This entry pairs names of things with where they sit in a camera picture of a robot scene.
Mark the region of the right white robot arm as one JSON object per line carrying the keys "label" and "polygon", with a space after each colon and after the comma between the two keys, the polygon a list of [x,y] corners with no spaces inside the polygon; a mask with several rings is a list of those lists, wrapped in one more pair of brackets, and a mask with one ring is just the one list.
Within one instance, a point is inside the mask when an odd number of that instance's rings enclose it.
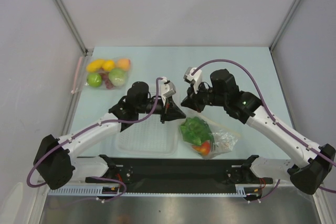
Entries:
{"label": "right white robot arm", "polygon": [[254,128],[281,148],[289,159],[267,159],[250,156],[242,169],[243,179],[254,183],[259,178],[291,182],[305,194],[313,195],[332,169],[335,148],[315,143],[284,124],[271,113],[262,100],[241,91],[234,76],[226,69],[211,74],[212,86],[202,82],[202,72],[189,67],[184,80],[190,84],[183,107],[198,113],[208,106],[218,106],[233,119]]}

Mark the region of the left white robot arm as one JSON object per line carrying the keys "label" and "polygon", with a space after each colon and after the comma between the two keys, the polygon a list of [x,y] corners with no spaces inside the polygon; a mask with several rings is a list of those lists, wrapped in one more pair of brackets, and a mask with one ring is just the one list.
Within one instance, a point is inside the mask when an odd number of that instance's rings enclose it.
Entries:
{"label": "left white robot arm", "polygon": [[155,81],[155,95],[150,96],[149,85],[135,82],[116,105],[89,126],[55,138],[45,136],[38,148],[29,176],[36,170],[50,189],[59,189],[67,184],[78,171],[75,160],[86,149],[108,136],[119,134],[134,124],[159,115],[160,122],[184,119],[185,113],[174,102],[174,84],[165,78]]}

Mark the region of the clear zip top bag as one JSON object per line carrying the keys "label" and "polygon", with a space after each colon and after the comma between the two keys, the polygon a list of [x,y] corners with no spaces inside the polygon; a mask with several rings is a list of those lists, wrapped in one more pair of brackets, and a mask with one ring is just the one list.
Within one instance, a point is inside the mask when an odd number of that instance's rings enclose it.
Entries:
{"label": "clear zip top bag", "polygon": [[188,116],[180,125],[182,141],[202,159],[231,152],[240,134],[204,116]]}

